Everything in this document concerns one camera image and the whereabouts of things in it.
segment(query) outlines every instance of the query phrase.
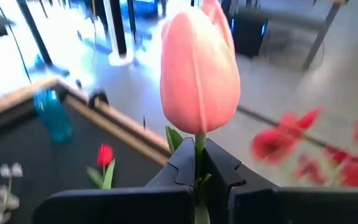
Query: blue water bottle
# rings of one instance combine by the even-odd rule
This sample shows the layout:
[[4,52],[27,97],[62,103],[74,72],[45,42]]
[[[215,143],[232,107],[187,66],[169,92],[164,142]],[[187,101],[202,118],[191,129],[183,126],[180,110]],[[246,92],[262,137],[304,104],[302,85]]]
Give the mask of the blue water bottle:
[[34,108],[52,138],[66,142],[73,135],[73,127],[54,90],[40,90],[34,95]]

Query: black speaker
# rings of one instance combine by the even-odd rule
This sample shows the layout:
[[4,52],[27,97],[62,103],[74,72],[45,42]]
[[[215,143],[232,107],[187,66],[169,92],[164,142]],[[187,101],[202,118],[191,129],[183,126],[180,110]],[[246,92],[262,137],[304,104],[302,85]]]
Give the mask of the black speaker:
[[268,20],[235,15],[229,19],[236,53],[249,58],[258,56]]

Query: pink tulip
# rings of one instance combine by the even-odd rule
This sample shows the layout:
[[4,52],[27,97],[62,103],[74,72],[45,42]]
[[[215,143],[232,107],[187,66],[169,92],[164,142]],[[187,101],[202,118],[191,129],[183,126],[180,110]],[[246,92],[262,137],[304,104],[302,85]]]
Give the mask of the pink tulip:
[[217,0],[204,0],[162,31],[161,99],[178,129],[204,134],[225,125],[240,98],[239,71],[227,20]]

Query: black stand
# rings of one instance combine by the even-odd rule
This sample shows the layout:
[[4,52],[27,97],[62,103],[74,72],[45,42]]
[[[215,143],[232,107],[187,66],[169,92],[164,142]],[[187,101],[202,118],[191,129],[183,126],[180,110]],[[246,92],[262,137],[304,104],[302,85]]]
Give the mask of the black stand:
[[70,72],[68,70],[59,68],[53,64],[52,59],[49,56],[48,50],[44,44],[44,41],[42,40],[40,32],[37,29],[37,26],[35,25],[34,18],[31,16],[29,7],[27,6],[27,3],[25,2],[25,0],[16,0],[16,1],[17,1],[17,4],[19,5],[19,8],[24,16],[24,19],[25,19],[27,25],[30,28],[30,31],[35,39],[35,43],[37,43],[38,49],[40,50],[41,56],[44,60],[43,65],[36,65],[35,68],[29,69],[29,72],[30,71],[33,72],[33,71],[38,70],[42,67],[43,68],[48,67],[53,72],[55,72],[63,77],[67,77],[70,74]]

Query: wooden frame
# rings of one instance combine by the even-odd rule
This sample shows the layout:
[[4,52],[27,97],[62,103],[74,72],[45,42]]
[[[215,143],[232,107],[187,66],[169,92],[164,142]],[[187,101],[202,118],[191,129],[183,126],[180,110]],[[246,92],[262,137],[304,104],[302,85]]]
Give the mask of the wooden frame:
[[[119,137],[128,145],[131,145],[134,149],[137,149],[143,155],[151,158],[152,160],[158,162],[161,165],[165,165],[168,162],[169,157],[169,146],[166,140],[156,135],[155,133],[145,129],[140,124],[136,123],[134,120],[128,118],[124,114],[120,113],[115,108],[107,105],[102,101],[96,100],[95,109],[102,111],[104,114],[107,114],[110,118],[117,121],[117,123],[125,127],[121,128],[118,125],[115,125],[112,121],[108,120],[106,117],[102,116],[95,110],[89,109],[81,101],[88,101],[88,96],[76,88],[71,87],[68,83],[64,82],[60,78],[47,78],[41,82],[21,88],[17,91],[12,92],[6,96],[0,98],[0,113],[4,110],[12,108],[16,105],[19,105],[32,98],[33,94],[41,88],[51,88],[56,85],[61,85],[66,88],[71,94],[75,95],[76,98],[67,95],[67,103],[74,107],[79,113],[81,113],[86,118],[92,120],[100,128],[105,129],[111,134]],[[133,138],[130,132],[141,136],[143,139],[146,139],[148,142],[152,142],[158,150],[154,149],[152,146],[145,144],[137,138]]]

